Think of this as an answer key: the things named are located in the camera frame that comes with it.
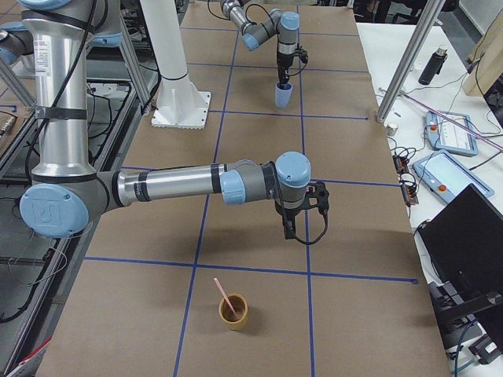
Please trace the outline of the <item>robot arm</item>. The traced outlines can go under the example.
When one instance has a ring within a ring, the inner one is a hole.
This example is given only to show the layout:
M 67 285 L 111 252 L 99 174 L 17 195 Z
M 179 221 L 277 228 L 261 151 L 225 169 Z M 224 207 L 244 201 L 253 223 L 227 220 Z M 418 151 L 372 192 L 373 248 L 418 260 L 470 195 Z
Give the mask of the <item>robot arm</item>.
M 133 115 L 149 105 L 154 126 L 201 130 L 211 94 L 189 77 L 176 5 L 139 4 L 155 59 L 155 85 L 148 87 L 130 44 L 118 1 L 22 1 L 21 21 L 1 30 L 1 61 L 34 58 L 34 129 L 24 137 L 28 180 L 18 208 L 26 226 L 51 239 L 83 233 L 103 214 L 156 199 L 219 194 L 228 205 L 270 199 L 285 238 L 297 240 L 296 217 L 316 210 L 329 217 L 329 192 L 311 179 L 300 152 L 275 161 L 160 169 L 126 168 L 127 150 L 138 128 Z M 97 95 L 91 93 L 87 55 L 93 48 L 117 48 L 127 69 L 127 94 L 118 107 L 105 104 L 98 123 Z
M 248 1 L 221 1 L 222 14 L 232 21 L 239 30 L 243 43 L 248 50 L 258 49 L 263 43 L 277 37 L 277 73 L 279 90 L 290 90 L 289 69 L 295 58 L 303 64 L 308 63 L 308 53 L 299 44 L 299 14 L 282 9 L 265 10 L 266 19 L 255 22 L 248 17 Z

